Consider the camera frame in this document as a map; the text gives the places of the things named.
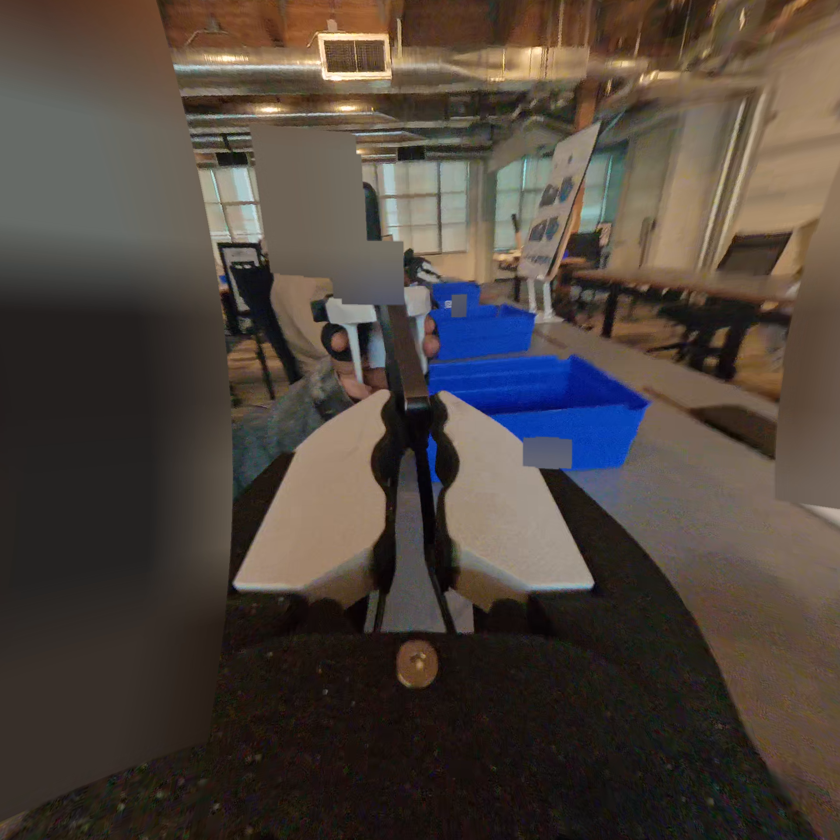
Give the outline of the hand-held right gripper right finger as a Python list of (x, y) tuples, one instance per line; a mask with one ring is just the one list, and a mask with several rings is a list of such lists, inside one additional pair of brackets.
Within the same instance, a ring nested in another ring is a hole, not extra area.
[(444, 571), (451, 587), (488, 613), (499, 601), (591, 593), (592, 572), (541, 473), (523, 463), (522, 441), (450, 392), (437, 432), (437, 498)]

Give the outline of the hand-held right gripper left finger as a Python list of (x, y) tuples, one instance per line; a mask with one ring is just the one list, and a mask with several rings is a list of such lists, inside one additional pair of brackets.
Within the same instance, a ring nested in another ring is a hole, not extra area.
[(296, 595), (350, 607), (392, 581), (387, 491), (373, 456), (385, 441), (377, 391), (297, 448), (234, 577), (238, 593)]

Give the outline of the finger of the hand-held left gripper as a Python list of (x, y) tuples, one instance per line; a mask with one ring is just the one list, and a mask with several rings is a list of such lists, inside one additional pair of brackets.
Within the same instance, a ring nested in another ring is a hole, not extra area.
[(427, 337), (426, 323), (432, 311), (432, 298), (426, 287), (405, 287), (404, 303), (408, 319), (408, 331), (414, 341), (417, 357), (427, 360), (424, 342)]
[(379, 321), (372, 304), (345, 303), (326, 298), (328, 322), (341, 329), (347, 339), (355, 379), (365, 384), (365, 372), (379, 368)]

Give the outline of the blue plastic bin with divider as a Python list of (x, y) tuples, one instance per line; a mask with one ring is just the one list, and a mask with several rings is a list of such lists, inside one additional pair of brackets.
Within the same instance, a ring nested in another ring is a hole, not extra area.
[(577, 355), (434, 364), (428, 388), (455, 395), (520, 440), (570, 440), (576, 470), (622, 467), (649, 405)]

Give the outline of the person's left forearm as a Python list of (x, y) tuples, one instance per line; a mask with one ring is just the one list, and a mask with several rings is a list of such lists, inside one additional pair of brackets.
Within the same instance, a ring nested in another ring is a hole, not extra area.
[(354, 404), (339, 376), (351, 362), (326, 358), (269, 406), (250, 409), (232, 426), (233, 499), (280, 455), (293, 453), (322, 425)]

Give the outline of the person's left hand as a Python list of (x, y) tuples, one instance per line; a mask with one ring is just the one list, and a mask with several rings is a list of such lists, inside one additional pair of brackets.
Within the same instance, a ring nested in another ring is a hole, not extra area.
[[(428, 360), (438, 356), (440, 340), (435, 321), (429, 315), (423, 323), (423, 352)], [(373, 393), (388, 389), (387, 373), (384, 367), (375, 367), (366, 359), (362, 360), (363, 380), (359, 381), (354, 369), (348, 333), (339, 325), (327, 322), (321, 330), (321, 340), (328, 350), (330, 363), (338, 382), (351, 401), (358, 402)]]

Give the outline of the black framed sign stand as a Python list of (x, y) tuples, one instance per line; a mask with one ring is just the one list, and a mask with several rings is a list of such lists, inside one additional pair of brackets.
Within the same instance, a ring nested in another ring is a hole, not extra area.
[(220, 278), (220, 299), (227, 350), (232, 351), (243, 340), (254, 341), (269, 399), (275, 400), (266, 343), (275, 352), (289, 384), (298, 382), (302, 375), (270, 299), (274, 276), (266, 254), (260, 243), (219, 242), (216, 247), (224, 271)]

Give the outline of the large paned window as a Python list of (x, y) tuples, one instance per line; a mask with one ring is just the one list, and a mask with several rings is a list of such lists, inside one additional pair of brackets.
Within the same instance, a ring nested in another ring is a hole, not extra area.
[(198, 168), (213, 244), (256, 243), (264, 236), (255, 168)]
[[(593, 153), (585, 176), (580, 231), (591, 233), (615, 222), (623, 188), (628, 143)], [(497, 173), (494, 249), (513, 250), (516, 235), (512, 216), (527, 230), (536, 213), (543, 188), (552, 170), (550, 154), (530, 155), (514, 161)]]
[(374, 163), (363, 171), (379, 200), (383, 239), (420, 255), (467, 251), (467, 161)]

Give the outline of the white poster stand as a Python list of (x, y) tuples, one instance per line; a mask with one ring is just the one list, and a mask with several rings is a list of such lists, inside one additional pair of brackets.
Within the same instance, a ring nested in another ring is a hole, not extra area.
[(565, 322), (558, 315), (553, 304), (553, 278), (549, 276), (518, 277), (520, 290), (528, 296), (528, 311), (533, 315), (534, 324)]

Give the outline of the small instruction poster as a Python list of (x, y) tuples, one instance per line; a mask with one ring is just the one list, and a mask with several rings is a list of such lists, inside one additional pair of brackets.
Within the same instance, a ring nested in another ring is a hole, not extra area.
[(548, 181), (524, 237), (518, 264), (520, 277), (551, 277), (555, 264), (563, 257), (574, 202), (581, 193), (601, 129), (601, 122), (594, 122), (556, 145)]

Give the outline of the white ceiling air vent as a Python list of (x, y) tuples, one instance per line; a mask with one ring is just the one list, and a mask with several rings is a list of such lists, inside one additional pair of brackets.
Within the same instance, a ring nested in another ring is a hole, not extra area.
[(322, 78), (325, 81), (389, 81), (392, 79), (391, 40), (388, 34), (325, 31), (317, 35)]

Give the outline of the long wooden table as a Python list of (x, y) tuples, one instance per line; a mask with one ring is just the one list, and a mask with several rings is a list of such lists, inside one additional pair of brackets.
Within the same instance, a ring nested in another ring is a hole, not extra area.
[(792, 305), (798, 279), (783, 275), (744, 275), (731, 272), (688, 272), (686, 269), (583, 269), (575, 268), (575, 281), (591, 282), (608, 288), (601, 336), (613, 335), (618, 298), (631, 289), (681, 291), (722, 301), (720, 306), (693, 308), (696, 329), (684, 326), (679, 343), (660, 345), (647, 354), (679, 350), (681, 360), (695, 371), (703, 371), (709, 357), (717, 360), (714, 375), (730, 382), (737, 373), (742, 343), (752, 326), (759, 322), (762, 307), (770, 303)]

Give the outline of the black office chair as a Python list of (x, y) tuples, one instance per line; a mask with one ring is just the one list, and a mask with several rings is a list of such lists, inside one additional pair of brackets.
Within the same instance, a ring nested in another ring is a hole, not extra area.
[(792, 235), (791, 230), (768, 234), (736, 234), (718, 262), (717, 272), (767, 277), (773, 273)]

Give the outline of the silver ventilation duct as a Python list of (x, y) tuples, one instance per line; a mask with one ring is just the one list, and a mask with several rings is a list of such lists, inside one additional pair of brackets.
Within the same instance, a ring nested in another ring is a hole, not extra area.
[(579, 47), (494, 46), (468, 52), (404, 47), (391, 53), (384, 75), (326, 71), (316, 49), (174, 49), (171, 57), (186, 98), (573, 89), (585, 78), (633, 79), (653, 67), (648, 58), (594, 56)]

